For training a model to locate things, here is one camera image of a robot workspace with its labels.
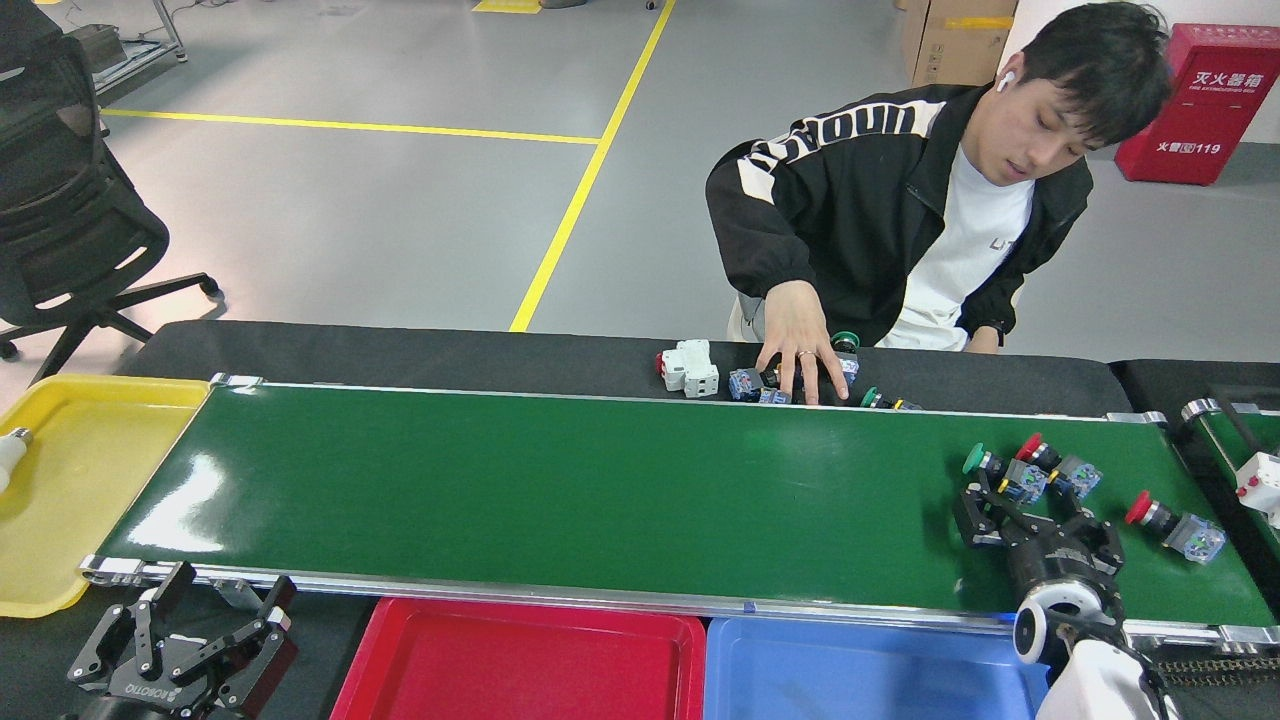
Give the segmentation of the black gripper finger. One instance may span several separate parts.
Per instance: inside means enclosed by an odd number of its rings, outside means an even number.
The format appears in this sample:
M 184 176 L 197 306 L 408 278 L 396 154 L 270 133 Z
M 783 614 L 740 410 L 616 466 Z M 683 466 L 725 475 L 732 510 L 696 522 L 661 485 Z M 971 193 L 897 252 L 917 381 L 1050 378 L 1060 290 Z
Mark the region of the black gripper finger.
M 1041 516 L 1029 512 L 1041 497 L 1041 484 L 1027 484 L 1024 471 L 993 477 L 987 470 L 972 470 L 972 479 L 961 488 L 952 512 L 961 539 L 969 547 L 1004 546 L 1009 536 L 1024 541 L 1041 530 Z
M 115 670 L 124 667 L 124 652 L 132 648 L 133 666 L 125 673 L 146 682 L 160 680 L 164 675 L 160 644 L 166 637 L 169 615 L 195 578 L 189 562 L 178 562 L 159 587 L 143 592 L 133 605 L 108 609 L 68 669 L 67 679 L 87 691 L 104 689 Z
M 288 637 L 285 612 L 297 588 L 289 577 L 278 577 L 264 597 L 243 579 L 212 585 L 228 605 L 252 610 L 253 616 L 195 652 L 195 676 L 204 684 L 195 714 L 209 716 L 224 708 L 236 716 L 259 716 L 298 653 Z
M 1050 491 L 1050 507 L 1059 512 L 1059 530 L 1083 550 L 1101 573 L 1119 573 L 1125 553 L 1115 527 L 1083 505 L 1071 489 Z

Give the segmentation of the person's right hand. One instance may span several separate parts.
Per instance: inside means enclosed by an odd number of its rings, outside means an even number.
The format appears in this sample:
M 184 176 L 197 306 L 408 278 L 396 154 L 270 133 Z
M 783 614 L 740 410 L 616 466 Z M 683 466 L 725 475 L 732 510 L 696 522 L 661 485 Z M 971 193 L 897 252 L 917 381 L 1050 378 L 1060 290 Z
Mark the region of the person's right hand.
M 756 368 L 781 365 L 780 391 L 795 395 L 795 378 L 803 379 L 804 404 L 819 404 L 819 374 L 824 370 L 838 398 L 849 398 L 849 383 L 829 345 L 826 315 L 817 290 L 806 281 L 787 281 L 764 297 L 764 337 Z

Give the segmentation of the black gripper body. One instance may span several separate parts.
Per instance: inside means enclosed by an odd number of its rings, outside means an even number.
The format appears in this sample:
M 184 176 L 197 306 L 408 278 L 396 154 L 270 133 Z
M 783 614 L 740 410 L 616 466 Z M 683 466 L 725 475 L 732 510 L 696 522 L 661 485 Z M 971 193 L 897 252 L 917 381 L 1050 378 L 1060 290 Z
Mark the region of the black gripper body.
M 225 679 L 218 670 L 198 670 L 179 680 L 170 671 L 150 680 L 132 666 L 110 673 L 91 665 L 67 673 L 67 680 L 95 694 L 79 719 L 206 719 Z
M 1075 584 L 1106 601 L 1115 591 L 1116 573 L 1101 573 L 1083 550 L 1060 530 L 1041 530 L 1025 539 L 1007 537 L 1007 562 L 1015 596 L 1024 600 L 1033 591 L 1056 584 Z

